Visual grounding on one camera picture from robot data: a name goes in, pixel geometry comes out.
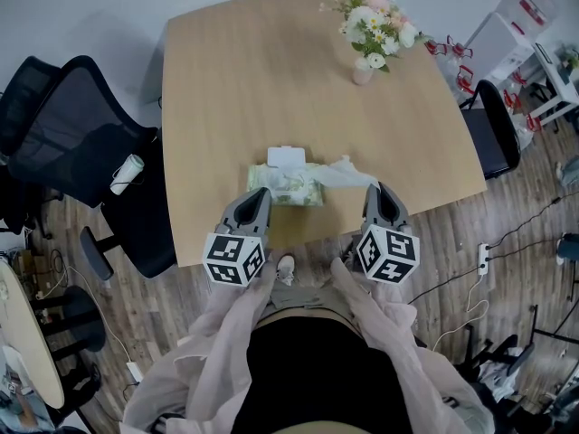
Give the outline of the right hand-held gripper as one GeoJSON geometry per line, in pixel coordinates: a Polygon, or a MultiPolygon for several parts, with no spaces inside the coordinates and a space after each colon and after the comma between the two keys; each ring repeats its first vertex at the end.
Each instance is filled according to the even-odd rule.
{"type": "Polygon", "coordinates": [[[402,284],[420,265],[420,240],[410,231],[407,209],[397,194],[382,182],[370,184],[365,194],[364,226],[356,246],[365,277],[385,284],[402,284]],[[377,225],[381,217],[394,230],[377,225]]]}

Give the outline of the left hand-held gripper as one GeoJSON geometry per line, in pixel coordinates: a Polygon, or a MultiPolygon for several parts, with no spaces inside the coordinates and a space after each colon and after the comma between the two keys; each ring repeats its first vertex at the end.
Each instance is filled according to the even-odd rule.
{"type": "Polygon", "coordinates": [[[203,265],[216,284],[248,287],[266,262],[272,197],[266,187],[244,193],[224,210],[207,235],[203,265]]]}

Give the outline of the green tissue packet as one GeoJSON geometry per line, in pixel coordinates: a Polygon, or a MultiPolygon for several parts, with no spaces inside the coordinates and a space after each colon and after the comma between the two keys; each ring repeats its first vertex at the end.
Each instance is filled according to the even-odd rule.
{"type": "Polygon", "coordinates": [[[305,149],[293,146],[269,147],[267,162],[251,165],[247,190],[265,187],[278,206],[322,206],[320,172],[324,165],[306,162],[305,149]]]}

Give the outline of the white tissue sheet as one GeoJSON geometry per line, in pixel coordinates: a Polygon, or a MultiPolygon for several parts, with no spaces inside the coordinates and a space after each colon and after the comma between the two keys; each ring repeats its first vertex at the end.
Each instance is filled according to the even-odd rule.
{"type": "Polygon", "coordinates": [[[327,188],[378,186],[378,180],[356,169],[348,155],[330,165],[316,165],[308,171],[311,178],[327,188]]]}

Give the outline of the person's left forearm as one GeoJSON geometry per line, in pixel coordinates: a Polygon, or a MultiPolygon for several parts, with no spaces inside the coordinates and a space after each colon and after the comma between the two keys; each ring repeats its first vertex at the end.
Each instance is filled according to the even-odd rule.
{"type": "Polygon", "coordinates": [[[206,310],[189,328],[188,341],[183,344],[185,356],[176,361],[183,375],[193,375],[193,363],[197,360],[206,371],[217,371],[218,375],[230,371],[234,380],[249,378],[246,352],[275,278],[276,265],[268,261],[261,277],[248,288],[215,289],[206,310]]]}

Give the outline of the person's right forearm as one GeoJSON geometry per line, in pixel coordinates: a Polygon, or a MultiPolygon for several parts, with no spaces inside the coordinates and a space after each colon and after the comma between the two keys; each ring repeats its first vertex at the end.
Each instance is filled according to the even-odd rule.
{"type": "Polygon", "coordinates": [[[416,308],[402,302],[386,302],[384,308],[365,292],[340,258],[330,264],[337,288],[344,294],[361,330],[379,344],[397,365],[418,365],[412,324],[416,308]]]}

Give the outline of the person's white shoe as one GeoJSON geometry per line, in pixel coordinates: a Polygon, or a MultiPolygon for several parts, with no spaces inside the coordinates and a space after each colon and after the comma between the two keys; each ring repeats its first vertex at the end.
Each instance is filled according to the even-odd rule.
{"type": "Polygon", "coordinates": [[[291,254],[282,256],[276,267],[276,279],[290,287],[295,278],[295,259],[291,254]]]}

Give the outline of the white cylindrical bottle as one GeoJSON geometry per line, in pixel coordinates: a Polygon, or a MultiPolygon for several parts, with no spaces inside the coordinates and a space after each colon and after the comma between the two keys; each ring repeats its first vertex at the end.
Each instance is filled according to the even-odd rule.
{"type": "Polygon", "coordinates": [[[113,174],[109,189],[121,195],[134,179],[143,171],[144,161],[137,155],[129,155],[121,167],[113,174]]]}

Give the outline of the black folding chair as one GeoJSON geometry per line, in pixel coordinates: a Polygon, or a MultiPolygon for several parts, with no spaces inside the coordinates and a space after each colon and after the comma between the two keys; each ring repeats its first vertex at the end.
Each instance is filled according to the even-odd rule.
{"type": "Polygon", "coordinates": [[[521,159],[517,132],[498,89],[480,80],[471,98],[460,104],[486,180],[515,170],[521,159]]]}

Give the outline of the wooden table white legs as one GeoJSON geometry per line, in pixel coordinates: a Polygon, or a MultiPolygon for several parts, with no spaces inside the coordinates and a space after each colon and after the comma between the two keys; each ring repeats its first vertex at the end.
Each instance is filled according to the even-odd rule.
{"type": "Polygon", "coordinates": [[[166,196],[177,262],[202,260],[205,238],[244,193],[272,146],[314,163],[348,156],[410,213],[487,188],[465,121],[418,43],[364,86],[341,16],[320,0],[233,0],[167,26],[162,86],[166,196]]]}

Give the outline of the cluster of clear water jugs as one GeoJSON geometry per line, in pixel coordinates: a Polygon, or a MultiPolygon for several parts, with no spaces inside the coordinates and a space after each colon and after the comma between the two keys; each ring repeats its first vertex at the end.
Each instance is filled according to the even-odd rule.
{"type": "MultiPolygon", "coordinates": [[[[477,84],[474,71],[467,66],[467,62],[473,60],[473,50],[455,43],[449,35],[445,42],[429,39],[425,47],[436,60],[457,103],[461,104],[470,99],[477,84]]],[[[492,77],[488,77],[488,80],[497,87],[508,114],[514,121],[520,148],[525,149],[531,144],[535,131],[540,128],[540,123],[522,109],[519,94],[527,86],[527,80],[521,76],[520,69],[516,69],[505,80],[495,80],[492,77]]]]}

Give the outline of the person's body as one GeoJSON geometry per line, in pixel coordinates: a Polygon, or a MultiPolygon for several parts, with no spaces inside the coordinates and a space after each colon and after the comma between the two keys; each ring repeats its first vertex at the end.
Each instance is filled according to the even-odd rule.
{"type": "Polygon", "coordinates": [[[478,394],[448,359],[416,342],[418,365],[397,365],[358,324],[332,282],[331,301],[308,307],[306,293],[281,295],[274,280],[246,352],[248,379],[176,361],[183,344],[146,373],[131,396],[121,434],[494,434],[478,394]]]}

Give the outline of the vase with white flowers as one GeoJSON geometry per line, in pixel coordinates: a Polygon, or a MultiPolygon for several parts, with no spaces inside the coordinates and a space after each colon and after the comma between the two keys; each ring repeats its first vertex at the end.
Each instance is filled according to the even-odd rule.
{"type": "Polygon", "coordinates": [[[366,85],[399,51],[424,42],[426,35],[393,0],[322,0],[319,9],[342,15],[339,32],[357,53],[353,82],[366,85]]]}

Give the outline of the black mesh office chair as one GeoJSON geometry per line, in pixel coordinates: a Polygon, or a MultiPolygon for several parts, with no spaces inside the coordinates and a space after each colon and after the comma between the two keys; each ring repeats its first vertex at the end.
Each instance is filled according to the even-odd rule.
{"type": "Polygon", "coordinates": [[[23,61],[0,97],[0,153],[12,177],[100,209],[110,236],[99,240],[85,227],[80,242],[101,279],[113,275],[105,254],[117,247],[146,278],[176,264],[160,131],[122,108],[91,57],[61,68],[23,61]],[[131,154],[144,169],[115,195],[113,174],[131,154]]]}

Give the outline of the white water dispenser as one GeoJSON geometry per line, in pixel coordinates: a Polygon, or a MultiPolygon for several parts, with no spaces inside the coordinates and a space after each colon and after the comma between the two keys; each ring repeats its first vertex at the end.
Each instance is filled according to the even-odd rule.
{"type": "Polygon", "coordinates": [[[488,14],[466,47],[472,50],[465,66],[474,83],[503,81],[535,53],[527,38],[497,13],[488,14]]]}

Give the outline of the black tripod stand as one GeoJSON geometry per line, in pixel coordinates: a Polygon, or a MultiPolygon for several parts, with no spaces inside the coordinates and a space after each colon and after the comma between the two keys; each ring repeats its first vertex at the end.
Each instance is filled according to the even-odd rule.
{"type": "Polygon", "coordinates": [[[541,335],[544,337],[547,337],[549,339],[553,339],[556,340],[558,342],[563,342],[563,343],[567,343],[567,344],[573,344],[573,345],[578,345],[579,346],[579,338],[574,338],[574,337],[570,337],[567,335],[562,335],[560,334],[560,331],[562,330],[562,328],[564,327],[564,325],[567,323],[567,321],[569,320],[569,318],[571,317],[571,315],[574,313],[574,311],[579,307],[579,299],[577,301],[574,302],[572,308],[567,312],[567,314],[565,315],[565,317],[562,319],[562,321],[560,322],[560,324],[556,327],[556,329],[554,331],[546,331],[543,329],[540,329],[537,326],[537,318],[538,318],[538,305],[533,305],[530,308],[530,311],[533,313],[532,315],[532,329],[531,329],[531,335],[530,335],[530,342],[533,343],[535,340],[535,335],[541,335]]]}

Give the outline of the small white table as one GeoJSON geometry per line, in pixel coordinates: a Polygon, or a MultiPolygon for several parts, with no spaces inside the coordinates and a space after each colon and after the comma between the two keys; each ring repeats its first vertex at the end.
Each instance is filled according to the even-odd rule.
{"type": "Polygon", "coordinates": [[[533,123],[542,127],[579,107],[579,93],[571,80],[565,80],[560,74],[561,62],[552,51],[538,42],[534,44],[534,51],[546,78],[555,89],[555,95],[551,99],[530,113],[533,123]]]}

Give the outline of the small potted plant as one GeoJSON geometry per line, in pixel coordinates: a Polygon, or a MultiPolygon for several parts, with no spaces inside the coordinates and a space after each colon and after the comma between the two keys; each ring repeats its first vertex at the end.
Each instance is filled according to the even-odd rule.
{"type": "Polygon", "coordinates": [[[569,73],[579,69],[579,46],[574,44],[563,44],[560,48],[560,60],[562,66],[569,73]]]}

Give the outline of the water jug red label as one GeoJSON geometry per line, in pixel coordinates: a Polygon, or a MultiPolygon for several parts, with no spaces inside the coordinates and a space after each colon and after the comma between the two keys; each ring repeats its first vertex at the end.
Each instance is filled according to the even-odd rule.
{"type": "Polygon", "coordinates": [[[536,39],[558,16],[555,0],[500,0],[496,12],[528,39],[536,39]]]}

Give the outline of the beige oval table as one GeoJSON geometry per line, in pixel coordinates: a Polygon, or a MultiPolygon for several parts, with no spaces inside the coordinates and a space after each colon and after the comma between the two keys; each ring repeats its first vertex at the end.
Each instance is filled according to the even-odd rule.
{"type": "Polygon", "coordinates": [[[56,363],[84,350],[98,352],[106,341],[99,308],[85,289],[69,286],[58,297],[30,301],[1,259],[0,329],[7,344],[23,357],[33,389],[55,409],[65,403],[56,363]]]}

